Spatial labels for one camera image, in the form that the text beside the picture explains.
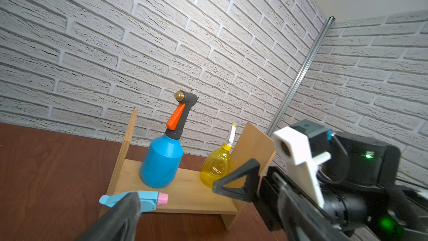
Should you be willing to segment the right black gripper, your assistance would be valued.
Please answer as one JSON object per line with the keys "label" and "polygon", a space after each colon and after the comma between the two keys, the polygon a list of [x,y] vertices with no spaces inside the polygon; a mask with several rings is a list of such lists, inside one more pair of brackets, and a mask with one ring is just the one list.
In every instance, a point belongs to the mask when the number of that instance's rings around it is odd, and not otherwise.
{"label": "right black gripper", "polygon": [[253,203],[268,229],[271,231],[284,230],[278,213],[279,185],[273,180],[273,175],[277,173],[322,218],[328,220],[327,213],[301,191],[284,171],[276,166],[268,168],[266,175],[261,179],[260,188],[257,191],[260,181],[259,170],[259,162],[252,158],[235,171],[215,181],[212,191],[215,194],[242,202],[250,203],[254,200]]}

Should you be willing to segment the yellow spray bottle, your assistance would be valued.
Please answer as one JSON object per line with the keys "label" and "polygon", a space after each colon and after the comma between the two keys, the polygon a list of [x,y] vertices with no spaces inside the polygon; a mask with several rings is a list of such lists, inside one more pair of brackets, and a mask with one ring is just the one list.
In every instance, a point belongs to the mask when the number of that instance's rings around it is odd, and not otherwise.
{"label": "yellow spray bottle", "polygon": [[230,152],[234,143],[236,126],[231,129],[220,148],[212,151],[205,159],[200,172],[201,182],[212,188],[214,182],[223,178],[230,170]]}

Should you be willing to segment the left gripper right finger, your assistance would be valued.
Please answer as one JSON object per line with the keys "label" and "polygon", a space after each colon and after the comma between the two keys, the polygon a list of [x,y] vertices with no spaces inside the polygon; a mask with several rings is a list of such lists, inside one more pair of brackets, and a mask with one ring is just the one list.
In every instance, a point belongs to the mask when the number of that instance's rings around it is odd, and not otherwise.
{"label": "left gripper right finger", "polygon": [[295,193],[279,174],[275,173],[273,180],[279,185],[278,213],[290,241],[349,240]]}

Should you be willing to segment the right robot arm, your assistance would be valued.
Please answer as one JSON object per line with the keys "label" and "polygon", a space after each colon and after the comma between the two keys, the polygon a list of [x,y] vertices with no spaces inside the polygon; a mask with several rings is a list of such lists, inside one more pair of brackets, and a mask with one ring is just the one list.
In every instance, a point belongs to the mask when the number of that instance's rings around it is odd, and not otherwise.
{"label": "right robot arm", "polygon": [[428,191],[397,185],[400,150],[304,121],[273,133],[286,170],[256,159],[217,180],[213,192],[253,203],[270,231],[290,241],[347,241],[368,227],[382,241],[428,238]]}

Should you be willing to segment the wooden shelf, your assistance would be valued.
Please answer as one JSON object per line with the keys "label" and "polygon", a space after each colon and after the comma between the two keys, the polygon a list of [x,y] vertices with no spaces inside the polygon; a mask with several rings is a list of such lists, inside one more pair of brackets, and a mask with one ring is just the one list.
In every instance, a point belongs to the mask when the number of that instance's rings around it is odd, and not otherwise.
{"label": "wooden shelf", "polygon": [[[140,161],[128,160],[126,155],[132,140],[137,111],[133,110],[114,171],[107,189],[107,195],[127,191],[156,192],[140,179]],[[263,175],[274,159],[276,152],[273,141],[255,126],[248,123],[231,155],[231,169],[236,170],[249,159],[260,163],[259,175]],[[160,192],[168,194],[167,205],[150,208],[157,213],[219,214],[225,227],[231,230],[237,217],[247,205],[246,202],[214,194],[212,189],[200,181],[200,173],[194,170],[178,169],[174,181]]]}

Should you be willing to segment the blue grey pressure sprayer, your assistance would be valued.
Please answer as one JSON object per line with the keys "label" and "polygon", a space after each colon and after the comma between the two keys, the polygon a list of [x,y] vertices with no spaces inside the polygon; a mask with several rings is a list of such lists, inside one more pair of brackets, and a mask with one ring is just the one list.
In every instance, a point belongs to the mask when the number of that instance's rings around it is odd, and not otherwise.
{"label": "blue grey pressure sprayer", "polygon": [[177,174],[184,151],[181,136],[191,108],[197,103],[195,90],[175,93],[178,106],[166,123],[165,133],[155,138],[140,168],[140,178],[156,189],[167,187]]}

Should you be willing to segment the light blue pink spray bottle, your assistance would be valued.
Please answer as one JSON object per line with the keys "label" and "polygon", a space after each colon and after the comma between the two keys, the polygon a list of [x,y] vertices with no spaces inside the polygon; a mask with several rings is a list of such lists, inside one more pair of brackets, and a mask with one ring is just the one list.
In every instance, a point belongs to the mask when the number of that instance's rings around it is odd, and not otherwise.
{"label": "light blue pink spray bottle", "polygon": [[138,194],[141,213],[153,212],[157,209],[158,206],[164,206],[168,204],[168,194],[157,191],[127,191],[112,196],[103,195],[99,199],[99,203],[112,208],[129,193]]}

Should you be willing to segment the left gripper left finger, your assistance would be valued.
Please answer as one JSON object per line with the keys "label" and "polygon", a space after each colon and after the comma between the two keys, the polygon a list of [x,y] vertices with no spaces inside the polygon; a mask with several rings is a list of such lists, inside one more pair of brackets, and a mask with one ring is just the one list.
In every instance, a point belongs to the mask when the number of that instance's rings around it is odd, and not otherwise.
{"label": "left gripper left finger", "polygon": [[138,194],[128,193],[76,240],[133,241],[140,215]]}

